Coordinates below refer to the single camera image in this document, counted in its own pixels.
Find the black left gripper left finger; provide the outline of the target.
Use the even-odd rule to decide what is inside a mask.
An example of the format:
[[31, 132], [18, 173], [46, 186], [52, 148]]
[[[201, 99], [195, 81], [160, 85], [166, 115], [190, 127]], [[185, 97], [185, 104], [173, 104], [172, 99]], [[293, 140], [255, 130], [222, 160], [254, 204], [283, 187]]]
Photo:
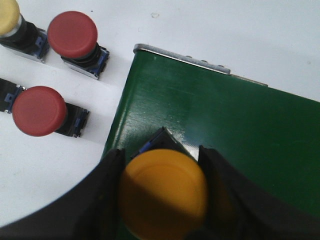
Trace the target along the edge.
[[114, 240], [117, 189], [125, 151], [112, 149], [75, 187], [42, 209], [0, 229], [2, 240]]

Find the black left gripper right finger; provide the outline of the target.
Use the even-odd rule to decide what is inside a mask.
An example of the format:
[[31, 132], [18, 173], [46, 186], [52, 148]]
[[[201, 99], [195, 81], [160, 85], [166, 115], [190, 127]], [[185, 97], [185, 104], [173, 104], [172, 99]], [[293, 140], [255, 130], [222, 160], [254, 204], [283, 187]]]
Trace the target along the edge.
[[215, 149], [199, 147], [209, 191], [205, 227], [219, 240], [318, 240], [320, 219], [277, 199]]

